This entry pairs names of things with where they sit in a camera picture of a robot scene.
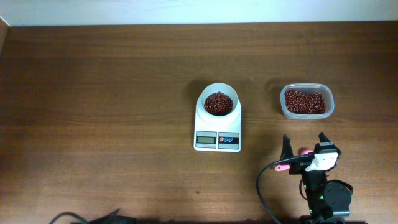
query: clear plastic container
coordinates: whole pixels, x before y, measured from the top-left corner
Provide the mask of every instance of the clear plastic container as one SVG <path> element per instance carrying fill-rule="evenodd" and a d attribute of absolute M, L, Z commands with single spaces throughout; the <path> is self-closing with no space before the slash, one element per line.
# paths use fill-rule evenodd
<path fill-rule="evenodd" d="M 320 93 L 325 100 L 325 113 L 324 114 L 296 114 L 290 112 L 286 107 L 285 102 L 285 92 L 287 90 L 297 90 L 304 93 Z M 298 83 L 290 84 L 285 86 L 285 88 L 280 93 L 280 104 L 282 106 L 282 111 L 287 119 L 322 119 L 329 117 L 333 110 L 335 110 L 335 102 L 333 100 L 333 95 L 330 89 L 322 84 L 316 83 Z"/>

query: kitchen scale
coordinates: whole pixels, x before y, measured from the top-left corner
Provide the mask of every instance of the kitchen scale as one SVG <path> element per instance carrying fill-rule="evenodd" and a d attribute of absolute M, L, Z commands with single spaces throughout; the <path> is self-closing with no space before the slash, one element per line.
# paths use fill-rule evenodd
<path fill-rule="evenodd" d="M 227 94 L 234 106 L 225 116 L 209 114 L 204 105 L 213 93 Z M 241 150 L 242 107 L 235 90 L 224 83 L 214 83 L 206 87 L 199 96 L 195 114 L 193 148 L 197 151 L 239 152 Z"/>

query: adzuki bean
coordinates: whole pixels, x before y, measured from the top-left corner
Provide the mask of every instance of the adzuki bean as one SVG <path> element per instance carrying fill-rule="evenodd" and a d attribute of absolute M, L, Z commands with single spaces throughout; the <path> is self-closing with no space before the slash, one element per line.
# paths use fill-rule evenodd
<path fill-rule="evenodd" d="M 205 110 L 215 116 L 225 116 L 234 107 L 231 98 L 222 92 L 211 94 L 205 101 Z"/>
<path fill-rule="evenodd" d="M 296 114 L 323 114 L 325 101 L 320 93 L 302 93 L 297 90 L 285 92 L 287 109 Z"/>

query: pink gripper part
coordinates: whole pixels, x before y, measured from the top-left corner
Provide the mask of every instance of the pink gripper part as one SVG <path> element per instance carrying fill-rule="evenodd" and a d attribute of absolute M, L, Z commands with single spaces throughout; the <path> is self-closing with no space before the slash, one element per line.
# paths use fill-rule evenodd
<path fill-rule="evenodd" d="M 306 149 L 306 150 L 301 152 L 301 156 L 302 155 L 306 155 L 306 154 L 308 154 L 310 152 L 313 152 L 313 151 L 309 150 L 309 149 Z M 290 165 L 277 165 L 277 166 L 275 166 L 275 170 L 278 171 L 278 172 L 284 171 L 284 170 L 288 170 L 288 169 L 290 169 Z"/>

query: wooden table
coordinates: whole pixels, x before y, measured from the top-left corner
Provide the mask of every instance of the wooden table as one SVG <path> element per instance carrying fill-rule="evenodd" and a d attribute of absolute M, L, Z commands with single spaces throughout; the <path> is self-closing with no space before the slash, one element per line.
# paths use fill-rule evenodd
<path fill-rule="evenodd" d="M 320 131 L 343 152 L 329 179 L 355 189 L 348 219 L 398 222 L 398 22 L 12 27 L 0 69 L 0 223 L 116 208 L 270 220 L 258 172 L 278 160 L 284 134 L 297 153 Z M 214 82 L 241 100 L 240 153 L 193 150 L 195 102 Z M 327 85 L 335 112 L 285 119 L 289 83 Z M 308 214 L 299 181 L 265 173 L 278 217 Z"/>

